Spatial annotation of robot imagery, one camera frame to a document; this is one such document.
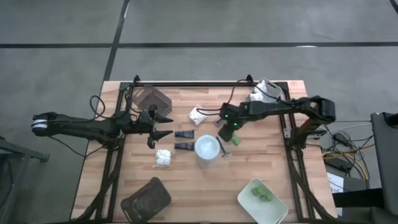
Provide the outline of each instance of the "white plate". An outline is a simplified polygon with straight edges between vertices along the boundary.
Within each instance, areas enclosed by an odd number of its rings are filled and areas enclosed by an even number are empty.
[[[252,193],[251,189],[258,185],[262,185],[266,192],[272,194],[272,201],[262,202],[259,197]],[[241,193],[239,193],[238,202],[258,224],[279,224],[289,211],[286,204],[259,179],[252,179],[247,184]]]

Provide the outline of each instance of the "wooden tabletop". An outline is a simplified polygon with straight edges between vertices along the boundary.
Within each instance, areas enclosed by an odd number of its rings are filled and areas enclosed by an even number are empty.
[[[307,95],[303,81],[285,82],[289,84],[291,98]],[[106,105],[105,116],[114,113],[119,83],[104,82],[101,98]],[[159,87],[158,89],[172,99],[172,112],[168,117],[174,120],[173,123],[157,124],[158,130],[194,129],[195,139],[204,134],[214,136],[217,134],[219,128],[213,122],[217,116],[207,117],[199,126],[195,126],[189,120],[188,114],[196,105],[219,108],[222,102],[228,100],[231,87]],[[249,87],[236,87],[231,103],[238,105],[244,101],[250,90]],[[300,126],[307,117],[296,114],[295,119]],[[172,166],[159,168],[154,167],[156,151],[147,147],[147,135],[127,135],[114,221],[127,221],[120,207],[121,200],[131,196],[152,177],[158,177],[172,197],[171,204],[158,213],[152,222],[254,222],[237,200],[238,193],[253,178],[261,179],[289,207],[289,214],[284,221],[296,221],[279,117],[270,116],[247,123],[236,131],[236,135],[242,143],[238,147],[228,144],[226,150],[232,152],[232,155],[225,159],[220,158],[216,166],[208,170],[202,170],[197,166],[194,152],[174,149],[175,142],[190,142],[189,139],[177,139],[170,134],[157,142],[156,149],[172,151]],[[87,153],[99,146],[97,142],[90,142]],[[307,146],[303,153],[311,191],[326,210],[336,217],[336,208],[319,148]],[[72,218],[81,215],[98,193],[105,158],[106,150],[102,149],[85,160]],[[108,200],[109,197],[106,197],[104,215],[108,211]],[[302,192],[301,202],[304,215],[307,217]]]

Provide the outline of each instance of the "dark plastic container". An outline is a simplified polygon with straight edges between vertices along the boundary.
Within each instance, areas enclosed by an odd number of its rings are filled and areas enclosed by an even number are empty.
[[[158,114],[162,116],[167,116],[172,110],[172,100],[152,85],[144,85],[133,94],[132,101],[142,111],[147,111],[150,105],[156,105]]]
[[[172,198],[162,182],[159,178],[153,177],[148,184],[124,199],[120,206],[129,223],[144,224],[171,201]]]

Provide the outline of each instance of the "black metal table frame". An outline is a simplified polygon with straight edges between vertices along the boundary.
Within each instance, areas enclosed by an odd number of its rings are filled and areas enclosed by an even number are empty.
[[[290,93],[289,93],[289,87],[287,82],[275,82],[275,84],[279,85],[281,89],[284,92],[284,96],[286,100],[290,99]],[[118,99],[116,102],[116,109],[115,112],[120,111],[122,108],[122,102],[124,98],[124,94],[126,94],[127,88],[130,85],[129,82],[121,82],[119,86],[119,94],[118,94]],[[155,87],[194,87],[194,86],[225,86],[225,87],[232,87],[232,86],[250,86],[248,83],[236,83],[236,82],[138,82],[137,87],[144,86],[144,85],[152,85]],[[280,119],[280,127],[282,130],[282,133],[284,132],[285,128],[287,127],[286,119],[284,115],[279,115]],[[296,128],[296,123],[295,123],[295,118],[293,114],[289,114],[289,121],[290,121],[290,128]],[[315,212],[314,212],[314,207],[312,203],[309,200],[309,197],[305,198],[306,201],[306,206],[308,210],[308,218],[304,218],[303,216],[303,210],[302,210],[302,204],[300,201],[300,195],[299,195],[299,188],[298,188],[298,183],[296,179],[293,176],[293,172],[296,173],[296,167],[294,165],[294,159],[292,157],[292,148],[289,146],[289,138],[285,137],[285,135],[282,135],[284,138],[284,144],[285,144],[285,151],[286,151],[286,158],[287,158],[287,165],[289,168],[289,174],[290,174],[290,181],[292,185],[292,193],[293,193],[293,198],[294,198],[294,204],[295,204],[295,210],[297,214],[297,222],[298,223],[342,223],[341,221],[337,220],[322,220],[322,219],[316,219],[315,218]],[[79,221],[73,221],[73,223],[111,223],[113,222],[113,215],[114,215],[114,208],[116,206],[116,196],[117,196],[117,191],[118,191],[118,182],[119,182],[119,174],[121,171],[121,161],[123,157],[123,151],[124,151],[124,137],[121,139],[121,144],[119,147],[115,150],[108,150],[107,155],[106,155],[106,160],[104,164],[104,171],[103,171],[103,178],[101,181],[101,187],[99,190],[98,195],[94,199],[94,201],[97,202],[97,209],[95,213],[94,219],[91,220],[79,220]],[[114,165],[114,169],[112,173],[109,174],[111,170],[111,161],[113,159],[113,152],[117,151],[116,155],[116,162]],[[305,165],[304,165],[304,160],[303,160],[303,154],[295,151],[297,154],[297,162],[298,162],[298,173],[300,174],[304,184],[308,187],[308,179],[307,179],[307,173],[305,171]],[[111,190],[111,195],[109,199],[109,207],[108,207],[108,213],[106,214],[106,218],[103,218],[103,203],[104,203],[104,196],[105,193],[108,191],[108,189],[112,186]]]

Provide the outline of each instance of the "gray floor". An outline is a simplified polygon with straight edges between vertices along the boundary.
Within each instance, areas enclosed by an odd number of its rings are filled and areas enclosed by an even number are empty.
[[[0,44],[111,43],[123,0],[1,1]],[[398,41],[388,0],[146,0],[130,2],[121,42]],[[0,49],[0,135],[51,153],[34,161],[13,223],[68,219],[82,159],[30,131],[32,115],[56,111],[90,118],[110,49]],[[398,47],[119,49],[111,80],[235,80],[252,74],[304,80],[309,95],[335,101],[338,120],[398,110]],[[356,123],[332,124],[330,129]],[[353,139],[371,127],[346,130]],[[86,141],[60,137],[79,152]],[[322,145],[329,146],[325,137]],[[364,151],[371,187],[380,180],[374,149]]]

